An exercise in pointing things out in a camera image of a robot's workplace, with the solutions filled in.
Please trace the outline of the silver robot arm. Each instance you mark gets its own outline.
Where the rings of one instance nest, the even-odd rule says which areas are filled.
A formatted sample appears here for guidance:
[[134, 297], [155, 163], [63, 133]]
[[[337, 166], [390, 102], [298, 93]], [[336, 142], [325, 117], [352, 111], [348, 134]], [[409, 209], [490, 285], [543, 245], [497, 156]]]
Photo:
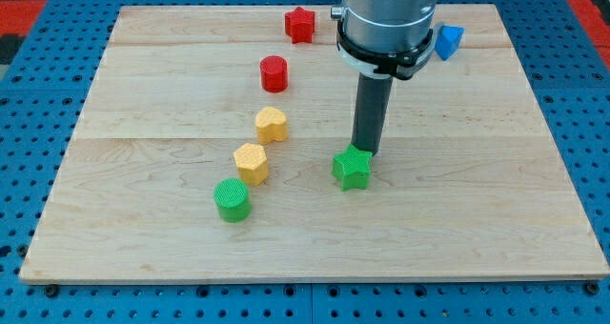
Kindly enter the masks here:
[[437, 0], [342, 0], [331, 7], [336, 46], [361, 74], [409, 80], [429, 61], [441, 32]]

